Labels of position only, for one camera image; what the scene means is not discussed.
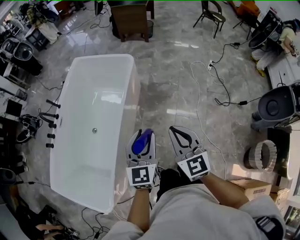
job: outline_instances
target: yellow shoe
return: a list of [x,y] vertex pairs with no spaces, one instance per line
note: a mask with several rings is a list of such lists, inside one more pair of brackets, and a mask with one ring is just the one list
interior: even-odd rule
[[255,60],[255,59],[252,57],[252,55],[250,55],[250,59],[251,59],[253,62],[255,62],[255,63],[258,62],[257,60]]
[[264,71],[258,70],[257,68],[256,68],[256,70],[257,70],[257,72],[259,73],[260,76],[262,76],[262,77],[266,76],[265,73],[264,73]]

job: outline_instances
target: power strip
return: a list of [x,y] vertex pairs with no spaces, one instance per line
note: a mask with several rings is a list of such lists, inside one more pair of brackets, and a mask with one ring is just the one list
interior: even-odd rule
[[208,66],[207,66],[207,70],[211,71],[211,64],[212,64],[212,60],[210,60]]

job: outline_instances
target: faucet handle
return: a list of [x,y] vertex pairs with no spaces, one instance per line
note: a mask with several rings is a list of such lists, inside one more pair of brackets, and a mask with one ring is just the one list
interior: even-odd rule
[[50,133],[48,133],[48,134],[47,134],[47,137],[48,137],[48,138],[53,138],[53,139],[54,139],[54,138],[55,138],[55,134],[50,134]]
[[57,108],[60,108],[60,104],[56,104],[54,103],[53,101],[50,101],[49,99],[46,100],[47,103],[50,103],[51,105],[57,107]]
[[53,143],[46,143],[46,147],[47,148],[54,148],[54,144]]
[[56,128],[56,124],[55,123],[49,123],[49,128]]

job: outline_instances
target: person in black clothing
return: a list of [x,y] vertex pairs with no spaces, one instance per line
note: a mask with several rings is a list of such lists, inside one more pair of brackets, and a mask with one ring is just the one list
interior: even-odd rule
[[[64,227],[47,225],[46,224],[46,215],[47,209],[46,207],[39,213],[31,211],[28,207],[19,205],[16,209],[16,219],[19,223],[21,230],[25,233],[25,235],[30,240],[50,240],[57,234],[61,234],[58,232],[59,230],[63,230]],[[45,234],[45,230],[53,231],[48,234]]]

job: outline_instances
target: white t-shirt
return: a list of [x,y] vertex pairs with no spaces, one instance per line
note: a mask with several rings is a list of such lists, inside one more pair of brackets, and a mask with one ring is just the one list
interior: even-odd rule
[[263,216],[275,217],[285,226],[269,196],[234,209],[218,204],[203,184],[193,184],[161,196],[151,211],[146,233],[122,221],[103,240],[267,240],[254,220]]

